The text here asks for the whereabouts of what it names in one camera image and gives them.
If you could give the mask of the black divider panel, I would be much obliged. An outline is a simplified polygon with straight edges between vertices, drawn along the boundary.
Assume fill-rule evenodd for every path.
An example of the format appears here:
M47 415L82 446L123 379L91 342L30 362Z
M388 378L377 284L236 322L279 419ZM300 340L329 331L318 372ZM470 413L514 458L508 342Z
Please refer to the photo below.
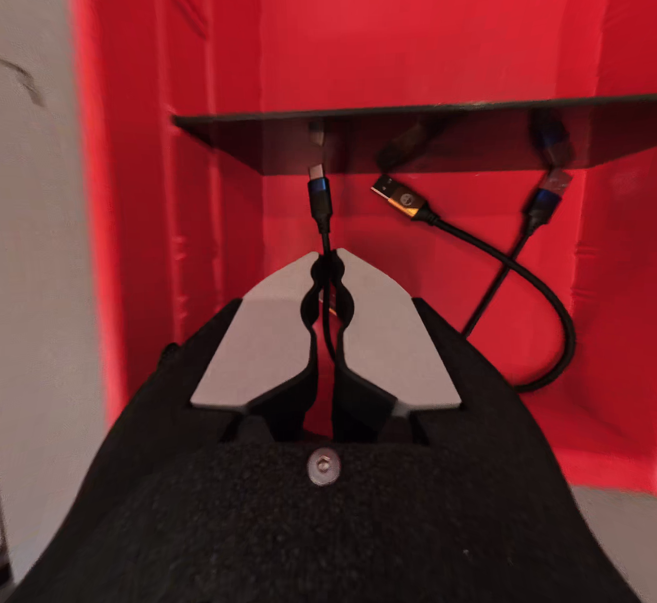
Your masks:
M172 116L262 175L585 170L656 147L656 94Z

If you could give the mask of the red storage box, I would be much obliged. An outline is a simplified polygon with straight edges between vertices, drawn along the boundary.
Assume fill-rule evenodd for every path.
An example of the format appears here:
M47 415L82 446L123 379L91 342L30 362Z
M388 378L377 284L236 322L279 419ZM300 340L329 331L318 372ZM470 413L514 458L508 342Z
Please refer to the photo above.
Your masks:
M656 0L70 0L102 424L232 298L319 250L306 172L172 116L656 94ZM572 484L656 492L656 148L585 170L521 253L576 357L523 401Z

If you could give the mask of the white desk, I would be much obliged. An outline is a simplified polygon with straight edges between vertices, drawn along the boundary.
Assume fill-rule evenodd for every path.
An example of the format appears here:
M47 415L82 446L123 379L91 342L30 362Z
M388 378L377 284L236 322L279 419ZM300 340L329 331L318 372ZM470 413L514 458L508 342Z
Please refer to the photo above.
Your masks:
M388 175L508 254L524 207L557 165L330 174L317 163L331 186L332 256L345 248L412 296L461 396L458 410L392 419L375 442L337 442L323 282L313 326L318 390L300 440L275 441L261 417L193 407L240 299L275 270L186 340L166 344L113 423L102 424L70 3L32 0L2 25L27 46L7 49L17 65L7 81L18 90L1 100L1 494L11 601L637 602L523 401L559 378L529 394L513 388L561 355L556 313L510 272L464 339L500 263L371 189ZM306 193L321 247L310 252L323 269L308 196L317 164L306 169Z

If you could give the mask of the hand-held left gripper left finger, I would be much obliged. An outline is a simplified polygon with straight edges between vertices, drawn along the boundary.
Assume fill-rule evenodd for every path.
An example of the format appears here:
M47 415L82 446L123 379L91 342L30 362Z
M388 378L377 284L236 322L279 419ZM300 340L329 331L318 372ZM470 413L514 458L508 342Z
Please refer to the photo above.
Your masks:
M319 382L322 259L310 252L249 290L210 359L191 404L261 417L275 441L296 442Z

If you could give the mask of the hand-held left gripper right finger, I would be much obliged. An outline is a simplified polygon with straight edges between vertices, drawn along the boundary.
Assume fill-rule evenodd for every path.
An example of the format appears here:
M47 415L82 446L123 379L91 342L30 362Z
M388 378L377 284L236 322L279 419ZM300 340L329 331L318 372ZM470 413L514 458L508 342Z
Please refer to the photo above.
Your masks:
M333 438L375 442L386 424L458 410L452 377L412 296L345 248L333 256L336 343Z

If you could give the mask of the black cable blue type-c plug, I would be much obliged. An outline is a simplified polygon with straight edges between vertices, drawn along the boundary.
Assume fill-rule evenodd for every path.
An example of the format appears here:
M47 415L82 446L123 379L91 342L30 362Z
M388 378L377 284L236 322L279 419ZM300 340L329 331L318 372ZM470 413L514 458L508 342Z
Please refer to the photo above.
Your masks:
M322 301L322 328L324 344L331 361L335 362L336 353L331 334L331 268L333 264L331 247L331 218L333 216L333 202L331 197L330 181L326 177L322 164L317 164L309 169L308 196L311 217L317 225L317 229L323 247L323 301Z

